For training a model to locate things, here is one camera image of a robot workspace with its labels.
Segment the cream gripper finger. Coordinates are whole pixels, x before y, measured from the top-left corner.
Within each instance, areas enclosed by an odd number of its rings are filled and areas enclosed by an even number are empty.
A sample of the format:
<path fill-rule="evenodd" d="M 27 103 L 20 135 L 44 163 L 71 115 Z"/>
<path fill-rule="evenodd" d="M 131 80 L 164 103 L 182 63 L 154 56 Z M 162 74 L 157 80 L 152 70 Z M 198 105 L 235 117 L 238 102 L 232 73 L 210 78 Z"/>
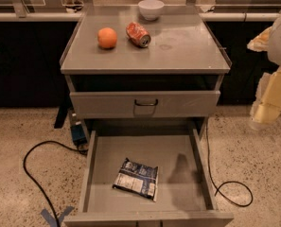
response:
<path fill-rule="evenodd" d="M 247 48 L 255 52 L 267 51 L 269 48 L 271 31 L 272 31 L 271 26 L 266 28 L 259 35 L 257 35 L 256 37 L 254 37 L 252 40 L 249 41 L 249 43 L 247 44 Z"/>
<path fill-rule="evenodd" d="M 274 73 L 264 73 L 260 79 L 255 101 L 250 110 L 250 127 L 262 130 L 276 121 L 281 114 L 281 67 Z"/>

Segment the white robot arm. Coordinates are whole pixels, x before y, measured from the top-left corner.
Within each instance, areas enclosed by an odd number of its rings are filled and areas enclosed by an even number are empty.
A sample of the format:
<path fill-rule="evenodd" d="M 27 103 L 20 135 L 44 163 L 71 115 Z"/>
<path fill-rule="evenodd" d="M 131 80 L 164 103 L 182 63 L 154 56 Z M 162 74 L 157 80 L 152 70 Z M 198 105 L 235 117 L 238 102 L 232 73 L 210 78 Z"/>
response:
<path fill-rule="evenodd" d="M 250 40 L 247 48 L 255 52 L 266 51 L 268 60 L 278 65 L 274 73 L 262 75 L 250 111 L 251 128 L 262 130 L 281 114 L 281 12 L 272 26 Z"/>

